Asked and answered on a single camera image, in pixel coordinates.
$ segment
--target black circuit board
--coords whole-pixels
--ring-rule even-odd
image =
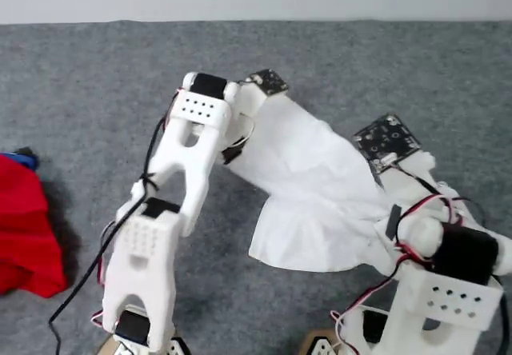
[[[249,76],[250,80],[265,93],[266,96],[284,93],[288,90],[288,84],[271,69],[261,70]]]
[[[395,114],[386,114],[354,135],[361,154],[380,174],[421,149]]]

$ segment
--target white tissue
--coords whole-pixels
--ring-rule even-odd
[[[364,157],[285,95],[267,99],[254,121],[242,155],[228,165],[270,195],[249,255],[315,272],[374,265],[375,254],[386,256],[374,224],[390,207]]]

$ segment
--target white robotic arm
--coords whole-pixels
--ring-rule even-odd
[[[170,352],[178,240],[194,230],[219,154],[233,149],[236,154],[250,136],[251,119],[267,97],[252,82],[257,77],[254,74],[240,85],[206,74],[187,74],[150,159],[150,184],[144,188],[145,181],[137,181],[131,200],[117,212],[118,221],[146,195],[118,232],[102,302],[103,328],[132,353]],[[187,140],[192,135],[197,141],[190,146]],[[231,158],[233,151],[231,156],[225,155],[225,159]],[[179,170],[186,179],[182,204],[153,197]]]
[[[355,137],[387,196],[402,207],[398,219],[393,221],[392,211],[386,223],[377,225],[386,253],[379,251],[369,264],[389,275],[402,256],[396,251],[401,243],[428,258],[429,269],[412,261],[401,264],[390,311],[350,308],[343,314],[341,335],[358,355],[471,355],[502,299],[503,289],[491,275],[512,272],[512,241],[479,225],[457,191],[432,178],[432,155],[419,148],[408,130],[399,135],[394,127],[403,124],[389,114]],[[394,149],[411,154],[388,154]],[[431,201],[422,203],[427,198]],[[428,319],[440,322],[439,327],[426,330]],[[342,345],[339,354],[352,352]]]

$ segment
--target blue object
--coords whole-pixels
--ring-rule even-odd
[[[30,149],[21,149],[16,153],[0,153],[0,155],[10,158],[32,171],[35,171],[39,166],[38,156],[33,154]]]

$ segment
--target gray floor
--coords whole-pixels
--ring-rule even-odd
[[[29,145],[41,155],[71,274],[77,263],[78,274],[84,270],[102,226],[127,199],[183,75],[238,79],[265,67],[342,136],[398,113],[437,157],[438,178],[479,200],[489,226],[512,236],[512,23],[0,26],[0,150]],[[293,354],[309,329],[330,325],[330,309],[375,282],[371,268],[295,273],[247,257],[265,199],[214,170],[177,260],[175,321],[193,353]],[[505,282],[512,299],[512,279]],[[0,353],[52,353],[46,319],[66,295],[0,298]],[[59,318],[62,353],[94,353],[102,342],[104,333],[88,322],[101,298],[90,281]],[[389,305],[390,290],[373,301]],[[478,354],[494,353],[500,335],[495,322]]]

